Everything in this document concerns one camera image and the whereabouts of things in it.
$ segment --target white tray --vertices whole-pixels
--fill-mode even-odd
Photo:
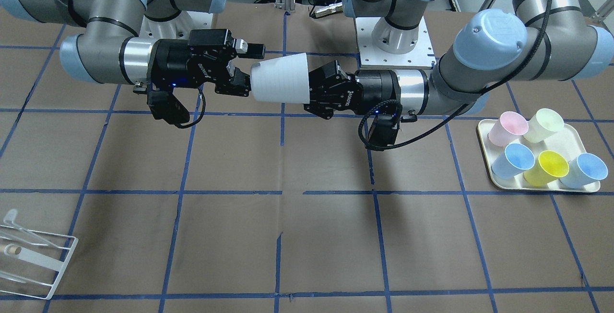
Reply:
[[[484,155],[488,175],[490,175],[491,180],[495,185],[497,185],[497,187],[502,189],[513,189],[516,191],[557,191],[578,193],[594,193],[601,188],[601,183],[599,181],[593,182],[592,184],[587,184],[586,186],[583,186],[583,188],[572,189],[562,184],[562,182],[559,180],[550,182],[546,186],[535,187],[531,186],[524,179],[522,174],[516,175],[515,177],[509,179],[500,178],[497,175],[494,175],[491,167],[493,166],[494,161],[500,154],[503,153],[505,149],[504,147],[493,145],[493,143],[488,140],[488,132],[491,131],[496,122],[497,120],[480,121],[480,123],[478,123],[478,138],[480,139],[480,146],[482,147],[482,154]],[[537,158],[542,151],[552,150],[560,153],[566,160],[570,161],[586,152],[582,139],[579,137],[578,131],[568,124],[565,124],[563,131],[550,136],[543,142],[529,143],[524,139],[524,137],[521,136],[519,140],[515,140],[513,143],[526,145],[529,149],[531,149],[531,151],[533,151],[535,158]]]

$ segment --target yellow cup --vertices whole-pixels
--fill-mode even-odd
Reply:
[[[569,163],[555,151],[543,151],[537,157],[535,166],[524,172],[524,178],[532,186],[545,186],[549,182],[566,177],[569,173]]]

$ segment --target blue cup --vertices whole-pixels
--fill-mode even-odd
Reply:
[[[604,180],[608,176],[608,167],[601,158],[590,153],[583,153],[569,163],[569,174],[560,178],[570,188],[582,188],[586,184]]]
[[[500,178],[509,179],[524,173],[535,166],[535,156],[523,144],[511,143],[493,163],[493,173]]]

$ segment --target tiled surface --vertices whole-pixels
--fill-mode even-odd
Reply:
[[[501,313],[577,313],[594,311],[587,293],[500,294],[496,295],[496,299],[498,311]]]
[[[438,57],[471,16],[425,15]],[[216,25],[266,44],[267,59],[308,52],[310,69],[357,69],[354,25],[341,15],[229,4]],[[527,117],[551,107],[614,168],[611,67],[585,81],[511,83],[513,95],[493,92],[480,114],[371,153],[348,112],[324,121],[211,86],[195,131],[154,121],[130,86],[114,98],[115,86],[62,71],[52,46],[82,31],[0,10],[0,214],[17,207],[25,226],[81,239],[48,306],[0,296],[0,311],[597,311],[591,297],[612,311],[614,180],[601,195],[557,193],[556,205],[504,192],[475,134],[514,101]],[[253,63],[236,60],[244,72]],[[194,90],[176,94],[194,109]],[[399,142],[439,121],[404,124]]]

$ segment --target pink cup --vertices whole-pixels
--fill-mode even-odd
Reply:
[[[524,136],[529,131],[529,123],[517,112],[506,111],[488,134],[488,140],[496,146],[503,147]]]

